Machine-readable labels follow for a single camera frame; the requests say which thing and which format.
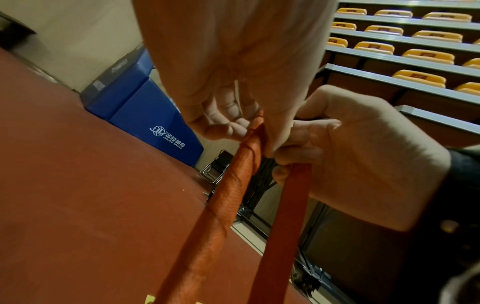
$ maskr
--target bleacher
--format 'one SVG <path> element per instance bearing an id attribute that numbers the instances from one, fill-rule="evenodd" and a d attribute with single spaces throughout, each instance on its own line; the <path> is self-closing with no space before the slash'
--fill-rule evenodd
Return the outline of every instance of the bleacher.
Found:
<path id="1" fill-rule="evenodd" d="M 339 0 L 308 94 L 324 84 L 387 100 L 445 146 L 480 144 L 480 2 Z M 305 230 L 305 259 L 354 299 L 341 303 L 416 302 L 397 289 L 401 233 L 322 204 Z"/>
<path id="2" fill-rule="evenodd" d="M 408 106 L 444 145 L 480 144 L 480 3 L 340 0 L 309 94 L 323 84 Z"/>

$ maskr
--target orange stadium seat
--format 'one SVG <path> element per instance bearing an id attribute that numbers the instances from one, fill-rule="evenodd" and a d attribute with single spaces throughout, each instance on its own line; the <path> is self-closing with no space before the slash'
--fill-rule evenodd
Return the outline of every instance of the orange stadium seat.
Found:
<path id="1" fill-rule="evenodd" d="M 367 10 L 366 9 L 359 9 L 359 8 L 339 8 L 337 10 L 337 13 L 366 15 Z"/>
<path id="2" fill-rule="evenodd" d="M 452 32 L 430 31 L 430 30 L 418 31 L 413 35 L 413 37 L 438 39 L 438 40 L 452 41 L 452 42 L 462 42 L 464 39 L 464 36 L 462 34 L 452 33 Z"/>
<path id="3" fill-rule="evenodd" d="M 350 23 L 350 22 L 340 22 L 340 21 L 335 21 L 332 26 L 334 29 L 342 29 L 342 30 L 357 30 L 357 25 L 355 23 Z"/>
<path id="4" fill-rule="evenodd" d="M 391 34 L 391 35 L 404 35 L 404 30 L 399 27 L 390 27 L 390 26 L 368 26 L 365 29 L 365 32 L 381 33 L 381 34 Z"/>
<path id="5" fill-rule="evenodd" d="M 414 14 L 412 11 L 406 10 L 379 10 L 375 16 L 412 18 Z"/>
<path id="6" fill-rule="evenodd" d="M 431 12 L 431 13 L 426 14 L 423 17 L 423 19 L 471 22 L 472 21 L 472 16 L 470 14 L 463 14 L 463 13 Z"/>
<path id="7" fill-rule="evenodd" d="M 473 58 L 463 64 L 464 67 L 480 69 L 480 58 Z"/>
<path id="8" fill-rule="evenodd" d="M 478 82 L 467 82 L 458 86 L 455 91 L 464 92 L 468 94 L 480 95 L 480 83 Z"/>
<path id="9" fill-rule="evenodd" d="M 411 71 L 411 70 L 400 70 L 396 72 L 393 75 L 393 77 L 404 79 L 404 80 L 415 81 L 418 83 L 422 83 L 429 86 L 435 86 L 439 88 L 445 88 L 447 83 L 447 79 L 445 77 L 430 74 L 430 73 L 425 73 L 425 72 Z"/>
<path id="10" fill-rule="evenodd" d="M 349 41 L 347 39 L 343 39 L 343 38 L 330 37 L 328 39 L 328 45 L 329 46 L 346 48 L 346 47 L 349 46 Z"/>
<path id="11" fill-rule="evenodd" d="M 395 47 L 393 45 L 371 41 L 361 41 L 356 44 L 355 49 L 390 55 L 393 55 L 395 51 Z"/>
<path id="12" fill-rule="evenodd" d="M 406 51 L 403 57 L 416 58 L 428 61 L 434 61 L 438 63 L 445 63 L 449 65 L 455 64 L 455 55 L 445 52 L 422 50 L 422 49 L 410 49 Z"/>

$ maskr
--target red strap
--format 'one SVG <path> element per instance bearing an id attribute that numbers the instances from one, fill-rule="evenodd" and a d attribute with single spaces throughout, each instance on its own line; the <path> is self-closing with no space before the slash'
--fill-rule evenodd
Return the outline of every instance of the red strap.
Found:
<path id="1" fill-rule="evenodd" d="M 284 302 L 311 185 L 312 166 L 295 164 L 283 188 L 280 206 L 253 283 L 249 304 Z"/>

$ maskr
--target person's right hand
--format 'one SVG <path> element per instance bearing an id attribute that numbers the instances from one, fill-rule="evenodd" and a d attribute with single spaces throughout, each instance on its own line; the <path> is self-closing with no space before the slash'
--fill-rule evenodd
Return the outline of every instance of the person's right hand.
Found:
<path id="1" fill-rule="evenodd" d="M 273 171 L 280 185 L 290 164 L 313 164 L 310 196 L 396 230 L 412 228 L 451 165 L 448 150 L 385 100 L 325 85 L 299 110 Z"/>

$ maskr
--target person's left hand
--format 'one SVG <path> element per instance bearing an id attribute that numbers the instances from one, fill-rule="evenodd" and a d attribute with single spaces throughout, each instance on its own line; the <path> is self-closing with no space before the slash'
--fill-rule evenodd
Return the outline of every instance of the person's left hand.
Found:
<path id="1" fill-rule="evenodd" d="M 134 0 L 140 29 L 185 121 L 241 140 L 264 110 L 265 154 L 289 136 L 323 57 L 334 0 Z M 239 98 L 235 99 L 235 80 Z"/>

